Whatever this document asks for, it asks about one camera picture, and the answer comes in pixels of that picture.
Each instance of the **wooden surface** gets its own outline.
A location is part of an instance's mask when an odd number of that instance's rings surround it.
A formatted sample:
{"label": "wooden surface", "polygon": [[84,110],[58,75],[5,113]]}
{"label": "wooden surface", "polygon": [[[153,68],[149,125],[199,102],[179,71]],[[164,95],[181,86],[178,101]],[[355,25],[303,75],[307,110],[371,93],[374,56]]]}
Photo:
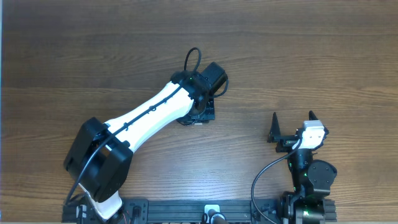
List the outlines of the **wooden surface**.
{"label": "wooden surface", "polygon": [[[315,156],[338,176],[340,221],[398,220],[397,1],[5,0],[2,69],[3,221],[59,222],[73,181],[62,162],[81,124],[139,106],[185,54],[216,61],[230,88],[216,121],[176,122],[134,155],[123,197],[249,199],[281,156],[266,143],[309,110],[330,130]],[[259,198],[292,190],[286,163]]]}

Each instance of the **wooden table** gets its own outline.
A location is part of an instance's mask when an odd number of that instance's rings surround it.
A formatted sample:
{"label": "wooden table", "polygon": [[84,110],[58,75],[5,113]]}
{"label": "wooden table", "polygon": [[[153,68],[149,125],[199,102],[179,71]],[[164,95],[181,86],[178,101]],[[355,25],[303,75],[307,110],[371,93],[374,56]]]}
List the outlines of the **wooden table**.
{"label": "wooden table", "polygon": [[[217,119],[151,137],[123,197],[247,200],[281,156],[266,143],[272,112],[293,134],[314,110],[330,130],[315,158],[338,169],[339,221],[397,220],[397,12],[397,1],[5,0],[2,220],[59,222],[81,124],[148,100],[191,47],[199,70],[216,61],[228,73]],[[292,190],[286,163],[256,189]]]}

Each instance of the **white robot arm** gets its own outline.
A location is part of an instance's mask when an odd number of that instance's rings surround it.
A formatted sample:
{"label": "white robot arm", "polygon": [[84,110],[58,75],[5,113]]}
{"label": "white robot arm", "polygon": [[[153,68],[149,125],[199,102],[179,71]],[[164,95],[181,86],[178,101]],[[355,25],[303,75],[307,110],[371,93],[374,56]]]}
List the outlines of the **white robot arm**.
{"label": "white robot arm", "polygon": [[91,118],[80,128],[64,161],[65,169],[75,179],[65,205],[79,185],[98,216],[106,221],[118,217],[122,207],[118,189],[126,180],[133,154],[148,138],[171,121],[188,125],[214,119],[214,93],[226,82],[225,71],[211,63],[202,73],[176,72],[171,82],[153,98],[136,109],[105,123]]}

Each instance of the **wood grain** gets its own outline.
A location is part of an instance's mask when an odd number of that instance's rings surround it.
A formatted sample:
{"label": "wood grain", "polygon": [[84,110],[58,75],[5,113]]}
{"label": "wood grain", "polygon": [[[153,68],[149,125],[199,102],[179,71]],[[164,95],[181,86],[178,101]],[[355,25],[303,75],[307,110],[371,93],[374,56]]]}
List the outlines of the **wood grain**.
{"label": "wood grain", "polygon": [[[309,110],[329,128],[317,159],[338,169],[339,221],[398,220],[398,1],[4,1],[1,213],[59,222],[73,181],[62,162],[92,116],[156,94],[187,50],[230,86],[216,121],[171,123],[134,155],[123,197],[249,199],[280,157],[272,112],[292,134]],[[259,198],[291,190],[285,163]]]}

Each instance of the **robotic arm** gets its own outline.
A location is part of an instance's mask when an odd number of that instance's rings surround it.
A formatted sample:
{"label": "robotic arm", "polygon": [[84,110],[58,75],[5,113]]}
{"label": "robotic arm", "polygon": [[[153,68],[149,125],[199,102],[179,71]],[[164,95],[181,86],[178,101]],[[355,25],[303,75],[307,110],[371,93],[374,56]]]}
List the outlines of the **robotic arm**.
{"label": "robotic arm", "polygon": [[202,73],[196,71],[201,53],[192,72],[172,75],[164,89],[131,112],[101,123],[96,118],[86,121],[64,161],[64,167],[76,180],[65,204],[77,184],[85,191],[93,208],[103,221],[118,220],[122,200],[118,189],[126,180],[133,154],[148,138],[177,119],[183,125],[207,123],[215,119],[214,93],[226,83],[225,71],[215,62]]}

